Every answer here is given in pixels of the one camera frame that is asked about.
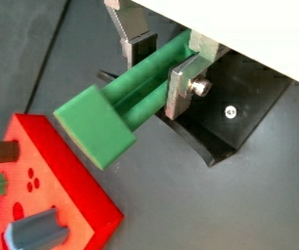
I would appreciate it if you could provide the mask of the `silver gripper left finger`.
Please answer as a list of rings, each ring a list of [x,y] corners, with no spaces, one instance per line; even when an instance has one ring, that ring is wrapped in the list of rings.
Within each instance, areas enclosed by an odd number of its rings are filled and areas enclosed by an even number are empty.
[[[149,30],[145,10],[132,0],[104,0],[120,35],[123,56],[133,67],[156,51],[157,34]]]

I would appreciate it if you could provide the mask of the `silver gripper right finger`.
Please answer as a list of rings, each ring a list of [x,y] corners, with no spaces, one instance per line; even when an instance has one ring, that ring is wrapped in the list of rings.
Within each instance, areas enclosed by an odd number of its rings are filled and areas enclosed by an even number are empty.
[[[189,108],[193,95],[204,97],[208,94],[212,86],[207,80],[208,68],[229,51],[227,46],[196,30],[191,31],[188,48],[193,54],[169,73],[165,116],[171,120]]]

